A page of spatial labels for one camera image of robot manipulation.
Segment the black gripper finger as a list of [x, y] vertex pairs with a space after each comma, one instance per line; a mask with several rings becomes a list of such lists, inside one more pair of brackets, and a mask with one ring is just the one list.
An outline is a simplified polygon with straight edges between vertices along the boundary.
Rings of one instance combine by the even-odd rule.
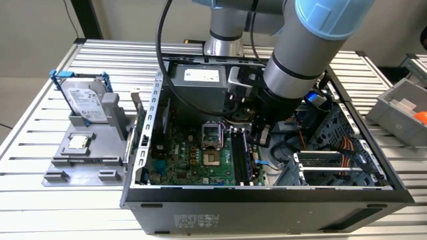
[[251, 139], [251, 142], [258, 146], [263, 145], [262, 133], [263, 133], [263, 125], [261, 123], [254, 123], [251, 125], [250, 139]]
[[271, 126], [266, 124], [261, 133], [261, 145], [265, 148], [270, 147], [270, 142], [271, 142], [270, 130], [271, 130]]

